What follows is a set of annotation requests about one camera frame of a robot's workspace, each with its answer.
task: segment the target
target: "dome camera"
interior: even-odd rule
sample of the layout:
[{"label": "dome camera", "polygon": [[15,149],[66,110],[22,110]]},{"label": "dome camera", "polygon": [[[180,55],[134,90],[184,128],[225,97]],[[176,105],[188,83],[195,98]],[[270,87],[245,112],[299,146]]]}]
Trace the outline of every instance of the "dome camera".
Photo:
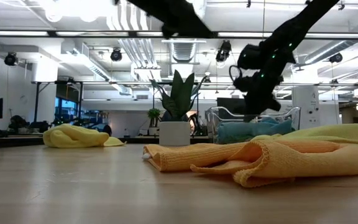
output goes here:
[{"label": "dome camera", "polygon": [[16,66],[19,63],[19,59],[16,57],[15,52],[9,52],[4,60],[5,65]]},{"label": "dome camera", "polygon": [[119,47],[113,48],[110,58],[113,62],[121,61],[122,59],[121,49]]}]

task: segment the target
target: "security camera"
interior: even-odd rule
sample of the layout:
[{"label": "security camera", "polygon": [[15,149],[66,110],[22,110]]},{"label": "security camera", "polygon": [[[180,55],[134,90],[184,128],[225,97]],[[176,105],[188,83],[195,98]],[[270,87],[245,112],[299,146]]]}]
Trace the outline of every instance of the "security camera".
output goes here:
[{"label": "security camera", "polygon": [[331,62],[331,63],[334,63],[334,62],[339,63],[339,62],[342,62],[343,56],[341,55],[341,53],[338,53],[338,54],[336,54],[336,55],[330,57],[328,60],[329,60],[329,62]]},{"label": "security camera", "polygon": [[231,51],[231,44],[230,41],[224,40],[221,47],[216,54],[216,61],[217,62],[224,62],[230,56]]},{"label": "security camera", "polygon": [[15,52],[9,52],[4,60],[5,65],[16,66],[19,63],[19,59],[16,57]]},{"label": "security camera", "polygon": [[113,62],[121,61],[121,59],[122,59],[121,48],[119,48],[119,47],[113,48],[110,58]]}]

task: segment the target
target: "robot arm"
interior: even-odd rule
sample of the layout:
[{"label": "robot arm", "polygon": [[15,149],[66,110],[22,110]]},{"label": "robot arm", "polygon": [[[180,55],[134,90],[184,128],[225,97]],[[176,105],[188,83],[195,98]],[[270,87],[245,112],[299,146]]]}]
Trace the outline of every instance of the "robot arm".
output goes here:
[{"label": "robot arm", "polygon": [[237,66],[231,68],[257,69],[252,77],[240,76],[233,79],[234,86],[247,92],[244,97],[245,114],[259,115],[266,109],[278,111],[281,108],[272,95],[274,88],[283,78],[285,65],[295,63],[293,50],[305,38],[310,28],[319,21],[339,0],[313,0],[297,16],[284,22],[273,34],[258,46],[246,45],[242,50]]}]

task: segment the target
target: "orange cloth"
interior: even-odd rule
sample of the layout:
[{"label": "orange cloth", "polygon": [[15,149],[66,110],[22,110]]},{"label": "orange cloth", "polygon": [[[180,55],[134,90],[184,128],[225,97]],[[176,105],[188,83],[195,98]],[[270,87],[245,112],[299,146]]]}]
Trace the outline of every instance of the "orange cloth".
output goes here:
[{"label": "orange cloth", "polygon": [[329,141],[255,140],[228,145],[180,148],[147,145],[144,153],[159,171],[231,174],[243,187],[258,187],[295,177],[358,175],[358,145]]}]

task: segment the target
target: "white plant pot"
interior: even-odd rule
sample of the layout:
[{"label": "white plant pot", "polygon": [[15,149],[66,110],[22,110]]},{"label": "white plant pot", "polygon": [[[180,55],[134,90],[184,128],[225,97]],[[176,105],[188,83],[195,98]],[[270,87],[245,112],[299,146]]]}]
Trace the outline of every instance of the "white plant pot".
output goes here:
[{"label": "white plant pot", "polygon": [[190,123],[186,121],[169,121],[160,123],[160,145],[190,145]]},{"label": "white plant pot", "polygon": [[149,135],[158,135],[158,128],[149,128]]}]

